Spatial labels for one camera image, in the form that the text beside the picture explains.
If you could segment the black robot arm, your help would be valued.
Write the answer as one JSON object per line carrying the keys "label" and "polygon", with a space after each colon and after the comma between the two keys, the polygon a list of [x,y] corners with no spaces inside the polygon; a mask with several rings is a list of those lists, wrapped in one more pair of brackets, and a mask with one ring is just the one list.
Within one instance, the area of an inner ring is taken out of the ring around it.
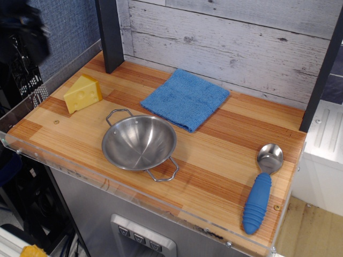
{"label": "black robot arm", "polygon": [[48,58],[47,32],[40,14],[28,1],[1,1],[1,63],[14,60],[17,51],[11,41],[13,36],[22,40],[36,65]]}

